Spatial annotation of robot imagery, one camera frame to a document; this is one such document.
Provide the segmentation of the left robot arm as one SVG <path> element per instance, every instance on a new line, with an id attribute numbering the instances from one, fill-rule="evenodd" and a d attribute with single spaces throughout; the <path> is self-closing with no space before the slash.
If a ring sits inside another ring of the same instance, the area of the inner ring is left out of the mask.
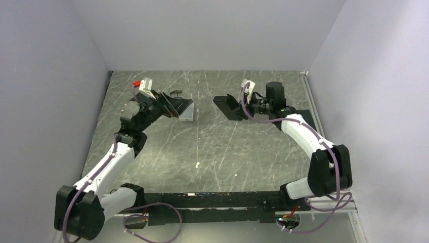
<path id="1" fill-rule="evenodd" d="M 154 90 L 137 93 L 123 106 L 120 129 L 102 160 L 74 185 L 63 185 L 57 191 L 54 228 L 62 233 L 64 242 L 71 241 L 69 235 L 76 236 L 74 242 L 93 240 L 114 215 L 125 209 L 137 213 L 144 208 L 144 188 L 125 183 L 110 195 L 107 189 L 142 151 L 147 141 L 144 131 L 149 126 L 162 116 L 190 120 L 193 109 L 192 99 Z"/>

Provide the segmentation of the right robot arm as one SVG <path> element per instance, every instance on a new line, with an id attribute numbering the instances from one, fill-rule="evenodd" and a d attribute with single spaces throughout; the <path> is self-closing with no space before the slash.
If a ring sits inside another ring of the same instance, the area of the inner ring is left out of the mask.
<path id="1" fill-rule="evenodd" d="M 251 120 L 260 122 L 255 114 L 267 115 L 267 123 L 274 124 L 280 131 L 292 138 L 310 159 L 308 175 L 285 184 L 284 193 L 279 195 L 279 205 L 291 210 L 298 199 L 327 196 L 341 199 L 341 190 L 352 185 L 350 153 L 345 145 L 335 145 L 319 134 L 304 119 L 299 110 L 287 105 L 282 83 L 266 84 L 266 94 L 254 92 L 255 83 L 243 80 L 240 105 Z"/>

